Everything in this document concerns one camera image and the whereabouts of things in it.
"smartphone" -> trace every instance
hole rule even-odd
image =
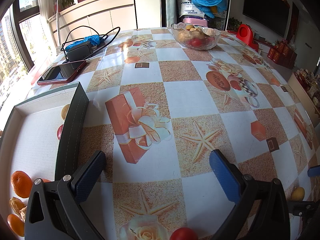
[[[80,60],[53,66],[42,75],[37,84],[42,86],[69,83],[75,79],[86,65],[87,62],[85,60]]]

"red phone case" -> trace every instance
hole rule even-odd
[[[79,60],[79,61],[83,61],[83,63],[73,72],[73,74],[68,79],[65,79],[65,80],[38,81],[37,84],[39,86],[44,86],[44,85],[51,85],[51,84],[67,84],[67,83],[70,83],[81,72],[81,70],[87,65],[87,62],[85,60]]]

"gloved hand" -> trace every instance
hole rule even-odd
[[[211,8],[216,6],[217,12],[223,12],[227,10],[228,2],[227,0],[191,0],[192,3],[202,12],[204,12],[210,18],[214,18],[213,12],[215,8]]]

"glass bowl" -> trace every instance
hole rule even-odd
[[[196,50],[212,49],[218,44],[220,32],[217,29],[197,26],[201,31],[188,31],[189,23],[172,24],[172,35],[181,45]]]

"phone screen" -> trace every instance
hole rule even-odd
[[[42,75],[39,81],[68,79],[81,64],[83,64],[83,61],[65,63],[51,67]]]

